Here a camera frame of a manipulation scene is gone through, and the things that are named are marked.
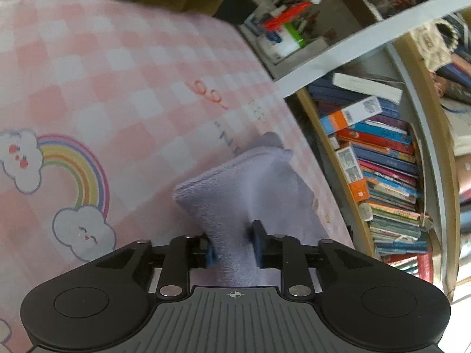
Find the green strip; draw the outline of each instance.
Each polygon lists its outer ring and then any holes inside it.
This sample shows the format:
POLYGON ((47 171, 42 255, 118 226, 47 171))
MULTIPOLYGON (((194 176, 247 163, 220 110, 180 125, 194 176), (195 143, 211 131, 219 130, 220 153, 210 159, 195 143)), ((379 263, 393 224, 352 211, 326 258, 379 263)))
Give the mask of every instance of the green strip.
POLYGON ((44 161, 44 166, 54 166, 54 165, 66 168, 67 170, 70 171, 72 176, 75 178, 75 181, 77 182, 77 189, 78 189, 77 202, 75 203, 75 209, 79 209, 82 206, 82 201, 83 201, 82 180, 77 175, 75 170, 72 167, 70 167, 67 163, 63 163, 58 160, 51 160, 51 159, 44 161))
POLYGON ((296 41, 299 45, 300 48, 303 48, 306 46, 306 43, 304 42, 304 40, 302 39, 302 37, 299 35, 299 33, 296 31, 296 29, 294 28, 294 26, 290 23, 290 22, 287 22, 284 27, 286 28, 286 30, 288 30, 288 32, 291 34, 291 36, 293 37, 294 41, 296 41))

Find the purple towel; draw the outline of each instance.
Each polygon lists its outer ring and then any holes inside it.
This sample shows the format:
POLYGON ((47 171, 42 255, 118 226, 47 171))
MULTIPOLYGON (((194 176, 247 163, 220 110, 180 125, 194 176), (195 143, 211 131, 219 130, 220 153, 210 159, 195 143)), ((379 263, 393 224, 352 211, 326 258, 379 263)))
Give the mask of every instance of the purple towel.
POLYGON ((256 266, 247 234, 254 220, 268 234, 294 236, 302 244, 328 237, 312 210, 314 194, 289 164, 292 156, 278 135, 266 133, 233 160, 175 188, 175 201, 213 242, 223 285, 279 285, 279 271, 256 266))

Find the metal screw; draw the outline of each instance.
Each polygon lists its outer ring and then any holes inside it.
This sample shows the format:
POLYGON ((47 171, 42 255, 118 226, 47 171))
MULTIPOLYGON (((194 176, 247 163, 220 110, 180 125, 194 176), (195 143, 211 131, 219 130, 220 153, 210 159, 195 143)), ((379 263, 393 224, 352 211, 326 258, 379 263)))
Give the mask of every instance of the metal screw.
POLYGON ((288 292, 291 296, 304 297, 311 294, 311 289, 305 285, 293 285, 288 292))
POLYGON ((165 297, 175 297, 183 292, 178 285, 166 285, 160 288, 160 294, 165 297))

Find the pink and white gingham pattern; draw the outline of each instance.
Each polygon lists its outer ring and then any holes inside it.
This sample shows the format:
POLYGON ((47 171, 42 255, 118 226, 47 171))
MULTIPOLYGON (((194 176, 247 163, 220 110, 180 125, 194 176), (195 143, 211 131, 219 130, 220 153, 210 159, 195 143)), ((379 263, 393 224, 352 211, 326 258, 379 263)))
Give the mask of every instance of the pink and white gingham pattern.
MULTIPOLYGON (((63 134, 97 157, 116 247, 194 231, 174 186, 267 131, 294 150, 329 235, 352 245, 288 107, 230 25, 113 0, 3 1, 0 87, 0 132, 63 134)), ((27 292, 82 263, 51 226, 73 205, 73 183, 65 169, 43 168, 40 189, 25 195, 0 173, 0 351, 30 346, 19 319, 27 292)))

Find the gray ribbed plate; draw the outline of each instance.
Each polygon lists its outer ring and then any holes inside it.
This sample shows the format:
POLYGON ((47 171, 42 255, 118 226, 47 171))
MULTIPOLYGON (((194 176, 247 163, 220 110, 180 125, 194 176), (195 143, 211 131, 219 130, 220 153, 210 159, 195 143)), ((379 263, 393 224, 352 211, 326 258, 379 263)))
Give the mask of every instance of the gray ribbed plate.
MULTIPOLYGON (((47 353, 35 348, 33 353, 47 353)), ((135 336, 102 353, 364 353, 334 335, 303 303, 275 288, 197 287, 193 295, 161 304, 135 336)), ((441 352, 436 346, 417 353, 441 352)))

